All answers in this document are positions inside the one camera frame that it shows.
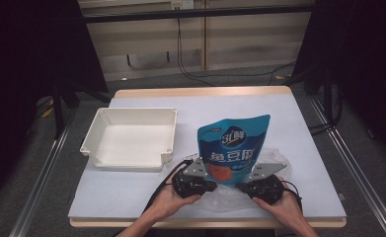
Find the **electrical outlet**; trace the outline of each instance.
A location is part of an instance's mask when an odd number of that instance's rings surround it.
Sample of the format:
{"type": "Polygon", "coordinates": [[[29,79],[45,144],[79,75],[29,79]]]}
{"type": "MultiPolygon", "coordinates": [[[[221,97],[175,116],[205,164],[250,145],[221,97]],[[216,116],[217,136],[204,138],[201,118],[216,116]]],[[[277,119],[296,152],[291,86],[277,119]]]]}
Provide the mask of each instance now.
{"type": "Polygon", "coordinates": [[[193,0],[182,0],[183,4],[181,9],[193,9],[193,0]]]}
{"type": "Polygon", "coordinates": [[[180,10],[183,8],[183,3],[181,0],[172,0],[171,1],[171,9],[172,10],[180,10]]]}

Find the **brand logo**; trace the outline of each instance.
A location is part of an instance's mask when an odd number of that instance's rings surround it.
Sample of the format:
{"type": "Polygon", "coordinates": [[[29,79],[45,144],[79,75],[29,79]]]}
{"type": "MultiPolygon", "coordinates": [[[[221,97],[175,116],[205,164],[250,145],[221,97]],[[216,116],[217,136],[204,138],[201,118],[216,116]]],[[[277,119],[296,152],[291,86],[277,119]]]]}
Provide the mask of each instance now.
{"type": "Polygon", "coordinates": [[[235,147],[246,139],[245,131],[237,126],[231,126],[227,131],[221,136],[221,143],[227,147],[235,147]]]}

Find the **person's left hand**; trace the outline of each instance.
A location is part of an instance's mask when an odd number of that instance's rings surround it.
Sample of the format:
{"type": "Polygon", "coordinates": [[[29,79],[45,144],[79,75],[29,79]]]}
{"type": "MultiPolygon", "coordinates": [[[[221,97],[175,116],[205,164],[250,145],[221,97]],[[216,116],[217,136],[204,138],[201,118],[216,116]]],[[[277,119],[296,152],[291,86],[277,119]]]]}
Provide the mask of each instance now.
{"type": "Polygon", "coordinates": [[[175,193],[172,185],[166,185],[146,212],[153,216],[155,221],[159,221],[173,215],[184,205],[192,204],[200,198],[200,195],[182,198],[175,193]]]}

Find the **hand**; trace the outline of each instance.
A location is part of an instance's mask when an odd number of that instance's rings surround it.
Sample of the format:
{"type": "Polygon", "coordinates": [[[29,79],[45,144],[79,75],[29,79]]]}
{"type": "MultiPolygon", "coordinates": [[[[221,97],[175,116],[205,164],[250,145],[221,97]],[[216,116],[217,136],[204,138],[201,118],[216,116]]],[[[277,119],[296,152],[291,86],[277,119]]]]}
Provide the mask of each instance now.
{"type": "Polygon", "coordinates": [[[315,230],[307,223],[300,210],[295,196],[290,192],[283,192],[282,198],[273,205],[269,205],[258,197],[252,200],[262,209],[270,212],[282,225],[293,230],[298,236],[318,236],[315,230]]]}
{"type": "Polygon", "coordinates": [[[173,215],[184,205],[192,204],[200,198],[200,195],[186,198],[179,197],[172,185],[166,185],[145,213],[152,215],[156,221],[159,221],[173,215]]]}

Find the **white plastic tray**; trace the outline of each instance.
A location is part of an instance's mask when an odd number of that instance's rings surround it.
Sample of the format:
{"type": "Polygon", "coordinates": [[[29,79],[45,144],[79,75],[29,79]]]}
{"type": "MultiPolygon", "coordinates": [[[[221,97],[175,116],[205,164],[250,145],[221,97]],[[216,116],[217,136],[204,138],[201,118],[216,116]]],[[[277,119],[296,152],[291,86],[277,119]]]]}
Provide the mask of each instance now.
{"type": "Polygon", "coordinates": [[[80,151],[97,167],[155,171],[172,160],[177,110],[98,109],[80,151]]]}

